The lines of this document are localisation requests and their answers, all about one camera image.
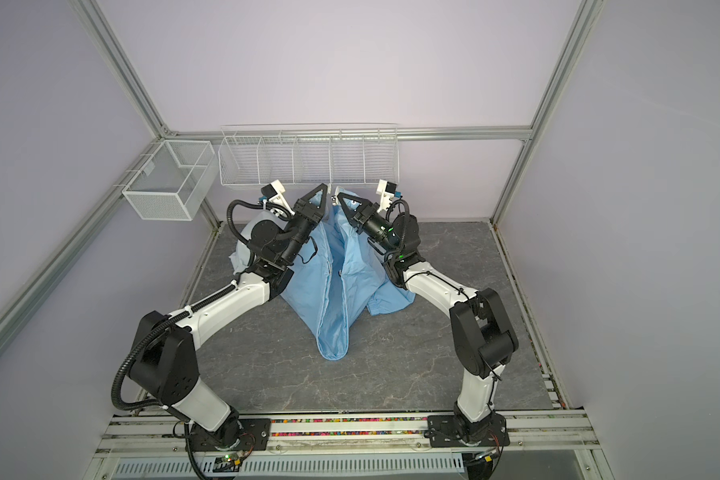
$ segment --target white wire basket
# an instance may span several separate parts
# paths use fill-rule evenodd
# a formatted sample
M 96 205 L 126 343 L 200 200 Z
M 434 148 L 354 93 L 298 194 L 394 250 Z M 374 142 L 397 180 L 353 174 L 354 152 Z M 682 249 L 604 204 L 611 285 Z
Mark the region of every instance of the white wire basket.
M 398 140 L 393 125 L 311 127 L 322 128 L 222 127 L 224 139 L 219 146 L 222 185 L 259 187 L 274 180 L 292 185 L 376 185 L 382 179 L 398 181 Z
M 218 173 L 209 141 L 163 140 L 123 188 L 144 220 L 192 220 Z

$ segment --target blue fabric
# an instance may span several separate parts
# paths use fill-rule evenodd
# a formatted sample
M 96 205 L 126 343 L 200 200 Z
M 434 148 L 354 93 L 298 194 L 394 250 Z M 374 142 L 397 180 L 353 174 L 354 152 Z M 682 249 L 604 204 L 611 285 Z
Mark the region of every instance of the blue fabric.
M 389 281 L 368 236 L 355 232 L 340 206 L 329 205 L 326 210 L 323 221 L 312 231 L 317 254 L 307 264 L 296 259 L 291 267 L 293 278 L 281 296 L 307 324 L 320 354 L 339 360 L 347 353 L 349 327 L 366 306 L 372 315 L 396 312 L 410 305 L 415 294 Z M 249 226 L 252 229 L 263 219 L 260 214 L 242 234 L 248 237 Z M 313 251 L 308 242 L 300 254 L 306 260 Z M 236 254 L 230 257 L 236 268 L 247 263 L 247 249 L 237 259 Z

